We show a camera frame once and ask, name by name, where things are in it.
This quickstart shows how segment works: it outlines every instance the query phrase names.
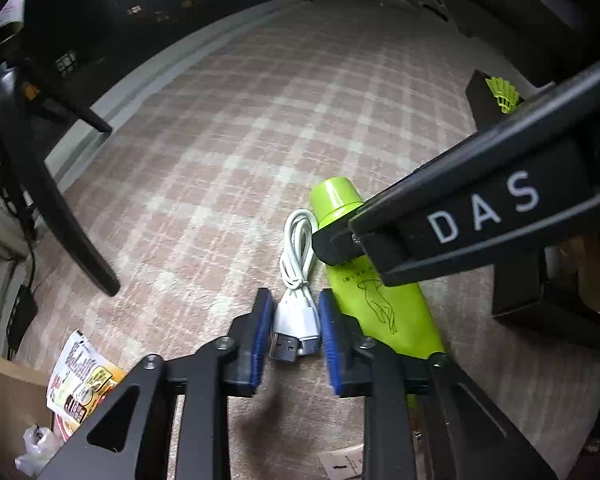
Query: white lettering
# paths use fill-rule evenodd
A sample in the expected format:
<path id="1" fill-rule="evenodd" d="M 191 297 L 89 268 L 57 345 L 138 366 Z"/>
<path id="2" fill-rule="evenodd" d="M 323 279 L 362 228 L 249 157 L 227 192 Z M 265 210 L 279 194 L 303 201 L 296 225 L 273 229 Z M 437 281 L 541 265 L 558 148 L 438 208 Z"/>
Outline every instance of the white lettering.
<path id="1" fill-rule="evenodd" d="M 507 180 L 507 189 L 513 196 L 528 196 L 529 202 L 526 204 L 516 204 L 516 211 L 519 213 L 526 213 L 527 211 L 531 211 L 538 205 L 540 202 L 540 196 L 538 195 L 538 190 L 535 187 L 526 186 L 526 187 L 516 187 L 516 181 L 521 180 L 523 178 L 529 178 L 529 174 L 526 171 L 517 171 L 512 174 Z"/>
<path id="2" fill-rule="evenodd" d="M 446 225 L 451 230 L 450 234 L 445 235 L 442 232 L 442 229 L 437 222 L 437 220 L 440 218 L 446 220 Z M 458 237 L 458 226 L 456 225 L 454 218 L 447 211 L 436 211 L 435 213 L 431 213 L 430 215 L 427 215 L 427 220 L 429 220 L 429 223 L 431 224 L 431 227 L 433 227 L 433 230 L 435 231 L 436 236 L 438 237 L 438 240 L 440 240 L 441 244 L 446 244 L 447 242 L 455 240 Z"/>
<path id="3" fill-rule="evenodd" d="M 476 231 L 482 229 L 482 222 L 485 220 L 491 219 L 496 222 L 496 224 L 500 223 L 500 217 L 480 195 L 476 193 L 471 195 L 471 205 L 474 208 L 474 229 Z"/>

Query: floor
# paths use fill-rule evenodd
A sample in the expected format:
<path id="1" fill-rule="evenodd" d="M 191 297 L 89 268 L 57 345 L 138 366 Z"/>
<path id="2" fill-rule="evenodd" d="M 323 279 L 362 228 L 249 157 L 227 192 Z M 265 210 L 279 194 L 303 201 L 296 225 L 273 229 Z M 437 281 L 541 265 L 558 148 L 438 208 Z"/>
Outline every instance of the floor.
<path id="1" fill-rule="evenodd" d="M 324 178 L 366 198 L 474 130 L 473 70 L 514 71 L 448 25 L 375 0 L 318 0 L 261 25 L 149 98 L 67 200 L 122 289 L 100 293 L 51 235 L 40 313 L 16 357 L 51 370 L 80 328 L 111 361 L 173 358 L 225 333 L 258 286 L 282 294 L 286 216 Z M 326 284 L 318 266 L 314 292 Z M 491 269 L 422 283 L 445 346 L 563 478 L 600 404 L 600 354 L 490 317 Z M 362 400 L 324 362 L 270 364 L 230 400 L 235 479 L 323 478 L 316 453 L 362 440 Z"/>

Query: plastic bag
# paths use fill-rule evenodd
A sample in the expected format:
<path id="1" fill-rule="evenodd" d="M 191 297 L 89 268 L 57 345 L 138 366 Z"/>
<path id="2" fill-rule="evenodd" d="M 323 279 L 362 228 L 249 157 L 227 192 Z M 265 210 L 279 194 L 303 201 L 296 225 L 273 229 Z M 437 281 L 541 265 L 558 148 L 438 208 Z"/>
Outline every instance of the plastic bag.
<path id="1" fill-rule="evenodd" d="M 16 467 L 27 476 L 37 476 L 51 457 L 62 446 L 60 440 L 49 428 L 30 426 L 22 435 L 27 453 L 15 459 Z"/>

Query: snack bag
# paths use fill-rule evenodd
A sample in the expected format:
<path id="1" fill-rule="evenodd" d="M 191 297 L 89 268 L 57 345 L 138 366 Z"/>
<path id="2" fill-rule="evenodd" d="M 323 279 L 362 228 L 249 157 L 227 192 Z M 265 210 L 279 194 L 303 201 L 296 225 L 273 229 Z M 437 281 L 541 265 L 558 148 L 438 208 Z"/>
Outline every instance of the snack bag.
<path id="1" fill-rule="evenodd" d="M 63 420 L 79 425 L 124 376 L 76 330 L 54 367 L 46 389 L 46 406 Z"/>
<path id="2" fill-rule="evenodd" d="M 80 428 L 80 424 L 68 418 L 62 418 L 57 413 L 54 413 L 54 428 L 60 434 L 63 442 L 69 440 L 69 437 L 75 433 L 75 430 Z"/>

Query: white usb cable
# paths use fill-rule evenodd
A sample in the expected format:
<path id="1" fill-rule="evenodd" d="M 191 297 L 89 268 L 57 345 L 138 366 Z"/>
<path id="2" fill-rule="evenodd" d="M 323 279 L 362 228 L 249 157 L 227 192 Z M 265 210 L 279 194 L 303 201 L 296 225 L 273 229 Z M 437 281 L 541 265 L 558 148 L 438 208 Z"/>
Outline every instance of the white usb cable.
<path id="1" fill-rule="evenodd" d="M 274 359 L 293 362 L 297 355 L 318 351 L 320 320 L 308 286 L 315 261 L 311 235 L 317 230 L 318 221 L 307 209 L 297 209 L 286 219 L 285 247 L 280 256 L 286 291 L 273 319 L 269 355 Z"/>

